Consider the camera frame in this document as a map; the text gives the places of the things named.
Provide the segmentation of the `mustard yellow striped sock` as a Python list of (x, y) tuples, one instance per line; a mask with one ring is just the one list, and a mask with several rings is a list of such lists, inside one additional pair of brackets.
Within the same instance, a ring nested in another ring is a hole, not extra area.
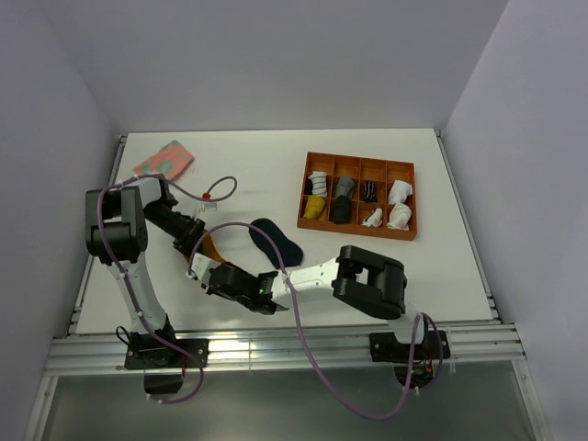
[[(193, 232), (189, 234), (184, 242), (184, 249), (183, 249), (183, 256), (188, 261), (192, 252), (194, 250), (194, 246), (196, 245), (197, 241), (200, 239), (202, 233), (201, 232)], [(212, 241), (210, 236), (207, 236), (203, 242), (198, 247), (198, 253), (205, 255), (206, 257), (219, 262), (219, 263), (226, 263), (226, 260), (221, 256), (218, 252), (214, 242)]]

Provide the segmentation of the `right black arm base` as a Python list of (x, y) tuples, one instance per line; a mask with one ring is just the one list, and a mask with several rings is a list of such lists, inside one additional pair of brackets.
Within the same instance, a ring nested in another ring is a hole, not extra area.
[[(394, 333), (373, 333), (368, 336), (371, 360), (391, 363), (395, 378), (404, 386), (408, 377), (410, 345), (400, 343)], [(421, 343), (416, 343), (410, 388), (425, 388), (435, 376), (435, 362), (449, 360), (451, 352), (447, 333), (425, 331)]]

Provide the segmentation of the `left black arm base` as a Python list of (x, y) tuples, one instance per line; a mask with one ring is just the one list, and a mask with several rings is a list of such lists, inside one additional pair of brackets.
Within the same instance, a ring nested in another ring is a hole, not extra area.
[(123, 326), (115, 331), (126, 346), (124, 368), (143, 371), (143, 388), (151, 399), (174, 401), (189, 368), (203, 368), (208, 363), (209, 340), (177, 339), (170, 324), (155, 332), (160, 338), (180, 348), (180, 351), (154, 339), (150, 334), (130, 333)]

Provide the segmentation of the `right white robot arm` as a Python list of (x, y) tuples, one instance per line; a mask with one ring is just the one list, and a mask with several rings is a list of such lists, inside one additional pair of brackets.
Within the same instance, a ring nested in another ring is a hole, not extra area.
[(409, 357), (429, 346), (425, 320), (405, 296), (404, 265), (382, 254), (346, 245), (337, 257), (288, 275), (266, 272), (254, 276), (231, 263), (197, 253), (189, 265), (192, 277), (207, 294), (273, 315), (295, 305), (333, 298), (391, 327), (393, 341)]

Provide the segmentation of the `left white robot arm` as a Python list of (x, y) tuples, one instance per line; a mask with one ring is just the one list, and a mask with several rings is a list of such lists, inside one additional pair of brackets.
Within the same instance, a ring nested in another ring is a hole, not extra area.
[(174, 210), (177, 200), (159, 175), (129, 179), (124, 185), (85, 194), (85, 244), (117, 280), (131, 317), (130, 350), (146, 351), (158, 367), (175, 363), (179, 344), (167, 313), (156, 298), (145, 252), (147, 223), (173, 239), (189, 258), (205, 223)]

